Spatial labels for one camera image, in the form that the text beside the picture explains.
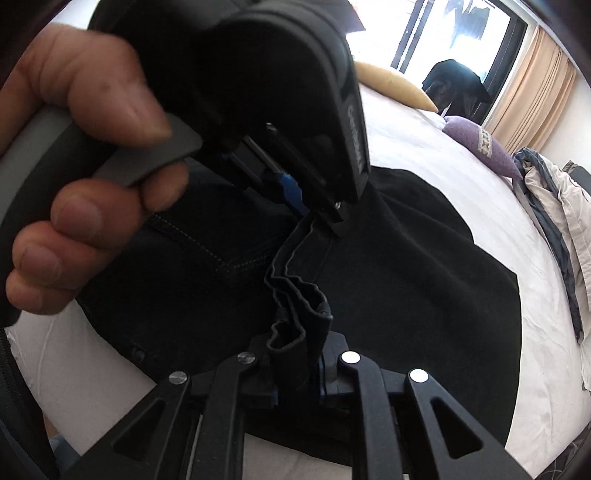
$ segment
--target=white wall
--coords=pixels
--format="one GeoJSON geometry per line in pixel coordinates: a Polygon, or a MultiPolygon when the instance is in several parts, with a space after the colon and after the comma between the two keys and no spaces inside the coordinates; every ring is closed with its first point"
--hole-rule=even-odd
{"type": "Polygon", "coordinates": [[[560,168],[572,160],[591,172],[591,88],[581,74],[540,153],[560,168]]]}

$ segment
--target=white rivet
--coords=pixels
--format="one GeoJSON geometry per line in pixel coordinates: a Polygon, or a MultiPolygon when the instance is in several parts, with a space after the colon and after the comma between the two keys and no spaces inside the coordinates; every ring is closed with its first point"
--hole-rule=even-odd
{"type": "Polygon", "coordinates": [[[168,381],[173,385],[182,385],[187,381],[188,377],[185,372],[173,372],[168,376],[168,381]]]}
{"type": "Polygon", "coordinates": [[[361,356],[357,352],[345,352],[340,356],[346,364],[356,364],[361,360],[361,356]]]}
{"type": "Polygon", "coordinates": [[[425,370],[417,368],[410,372],[410,378],[416,383],[425,383],[427,380],[429,380],[429,374],[425,372],[425,370]]]}
{"type": "Polygon", "coordinates": [[[250,365],[256,360],[256,355],[250,352],[242,352],[238,354],[238,361],[242,365],[250,365]]]}

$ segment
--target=purple pillow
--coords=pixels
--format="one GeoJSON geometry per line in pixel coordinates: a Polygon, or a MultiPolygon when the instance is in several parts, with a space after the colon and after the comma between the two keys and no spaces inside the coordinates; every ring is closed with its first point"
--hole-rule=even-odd
{"type": "Polygon", "coordinates": [[[445,120],[447,124],[443,132],[464,145],[493,172],[512,179],[522,178],[511,156],[480,125],[461,116],[447,116],[445,120]]]}

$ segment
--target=curtain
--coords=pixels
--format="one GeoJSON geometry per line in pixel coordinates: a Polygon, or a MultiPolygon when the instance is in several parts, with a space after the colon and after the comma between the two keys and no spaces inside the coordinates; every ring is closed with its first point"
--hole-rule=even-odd
{"type": "Polygon", "coordinates": [[[556,126],[576,80],[576,68],[538,26],[515,78],[484,127],[511,154],[539,151],[556,126]]]}

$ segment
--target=blue part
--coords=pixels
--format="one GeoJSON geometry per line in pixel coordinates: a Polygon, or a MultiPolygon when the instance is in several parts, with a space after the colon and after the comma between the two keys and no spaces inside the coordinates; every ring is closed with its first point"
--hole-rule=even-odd
{"type": "Polygon", "coordinates": [[[80,455],[70,446],[60,434],[55,435],[49,440],[49,445],[56,456],[56,465],[60,473],[69,470],[78,460],[80,455]]]}
{"type": "Polygon", "coordinates": [[[309,210],[301,199],[301,188],[297,184],[294,177],[288,175],[287,173],[282,173],[280,174],[279,183],[283,187],[283,196],[285,197],[285,202],[293,207],[302,216],[306,215],[309,210]]]}
{"type": "Polygon", "coordinates": [[[277,391],[277,387],[273,388],[273,392],[271,392],[271,402],[274,407],[279,405],[279,392],[277,391]]]}

